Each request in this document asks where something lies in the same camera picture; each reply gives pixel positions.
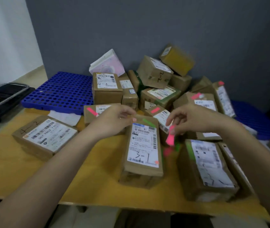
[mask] wooden table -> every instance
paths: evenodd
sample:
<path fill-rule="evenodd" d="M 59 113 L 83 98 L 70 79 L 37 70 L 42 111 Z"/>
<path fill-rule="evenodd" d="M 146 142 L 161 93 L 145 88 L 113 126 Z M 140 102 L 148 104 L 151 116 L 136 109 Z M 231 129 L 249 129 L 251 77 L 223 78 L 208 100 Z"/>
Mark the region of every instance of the wooden table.
<path fill-rule="evenodd" d="M 0 132 L 0 199 L 13 192 L 34 174 L 43 162 L 22 151 L 11 134 L 19 127 L 49 111 L 26 109 Z M 84 119 L 77 124 L 84 129 Z M 150 190 L 123 186 L 118 183 L 124 135 L 99 141 L 81 166 L 60 203 L 68 205 L 99 205 L 121 208 L 152 209 L 160 211 L 198 213 L 209 215 L 251 215 L 270 221 L 267 211 L 256 199 L 234 203 L 197 203 L 183 195 L 175 164 L 177 153 L 164 159 L 165 175 L 160 184 Z"/>

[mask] gray wall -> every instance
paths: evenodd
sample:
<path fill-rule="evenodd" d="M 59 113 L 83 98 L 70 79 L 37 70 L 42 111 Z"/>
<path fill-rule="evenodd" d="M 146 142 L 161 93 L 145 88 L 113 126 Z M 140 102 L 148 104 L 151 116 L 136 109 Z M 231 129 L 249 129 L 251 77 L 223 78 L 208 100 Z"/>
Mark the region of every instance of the gray wall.
<path fill-rule="evenodd" d="M 174 43 L 194 78 L 223 80 L 232 99 L 270 107 L 270 0 L 26 0 L 48 77 L 89 75 L 113 48 L 125 69 Z"/>

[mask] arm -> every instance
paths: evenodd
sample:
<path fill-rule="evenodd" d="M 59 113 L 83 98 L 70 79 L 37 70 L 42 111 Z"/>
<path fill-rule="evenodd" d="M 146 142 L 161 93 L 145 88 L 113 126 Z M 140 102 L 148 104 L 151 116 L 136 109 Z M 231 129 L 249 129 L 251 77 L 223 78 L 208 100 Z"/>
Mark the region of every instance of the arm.
<path fill-rule="evenodd" d="M 113 105 L 0 203 L 0 227 L 43 227 L 95 143 L 133 123 L 128 106 Z"/>
<path fill-rule="evenodd" d="M 202 106 L 187 104 L 172 111 L 174 134 L 186 131 L 214 132 L 228 145 L 262 205 L 270 214 L 270 152 L 241 123 Z"/>

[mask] pink package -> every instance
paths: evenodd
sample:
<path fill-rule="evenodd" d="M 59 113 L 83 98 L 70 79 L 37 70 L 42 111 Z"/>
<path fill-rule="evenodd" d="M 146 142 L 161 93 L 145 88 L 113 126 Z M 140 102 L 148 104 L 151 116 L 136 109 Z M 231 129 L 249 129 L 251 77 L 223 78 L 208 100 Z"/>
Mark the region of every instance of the pink package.
<path fill-rule="evenodd" d="M 125 73 L 124 67 L 113 49 L 110 49 L 97 61 L 93 62 L 88 70 L 91 74 L 97 73 L 115 73 L 121 76 Z"/>

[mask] blue plastic pallet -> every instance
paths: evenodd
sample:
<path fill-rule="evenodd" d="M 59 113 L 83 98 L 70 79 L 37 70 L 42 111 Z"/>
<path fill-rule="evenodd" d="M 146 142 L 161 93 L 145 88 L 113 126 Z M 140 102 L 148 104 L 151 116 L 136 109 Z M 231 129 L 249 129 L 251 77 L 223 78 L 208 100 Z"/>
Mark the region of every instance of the blue plastic pallet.
<path fill-rule="evenodd" d="M 270 119 L 253 107 L 243 101 L 231 101 L 236 113 L 236 120 L 255 129 L 258 132 L 259 140 L 270 140 Z"/>
<path fill-rule="evenodd" d="M 92 80 L 92 76 L 58 72 L 21 104 L 25 108 L 83 115 L 83 106 L 93 105 Z"/>

